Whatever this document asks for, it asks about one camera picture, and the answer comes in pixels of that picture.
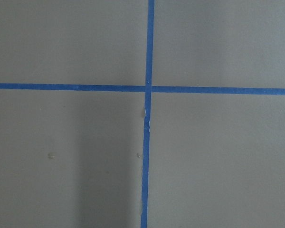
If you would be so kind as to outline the blue tape long line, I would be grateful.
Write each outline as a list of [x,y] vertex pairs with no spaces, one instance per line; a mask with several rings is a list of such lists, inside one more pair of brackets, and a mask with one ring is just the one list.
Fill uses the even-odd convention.
[[149,153],[150,153],[150,119],[152,104],[152,64],[153,64],[153,33],[154,33],[155,1],[148,1],[145,96],[144,96],[144,127],[142,152],[142,212],[141,227],[146,228],[148,222],[148,185],[149,185]]

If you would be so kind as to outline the blue tape cross line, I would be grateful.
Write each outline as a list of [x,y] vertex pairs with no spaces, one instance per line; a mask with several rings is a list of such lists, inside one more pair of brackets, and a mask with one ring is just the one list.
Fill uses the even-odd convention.
[[58,90],[101,92],[151,92],[188,94],[232,94],[232,95],[285,95],[285,88],[246,87],[200,87],[200,86],[146,86],[146,85],[73,85],[73,84],[23,84],[0,83],[0,89],[14,90]]

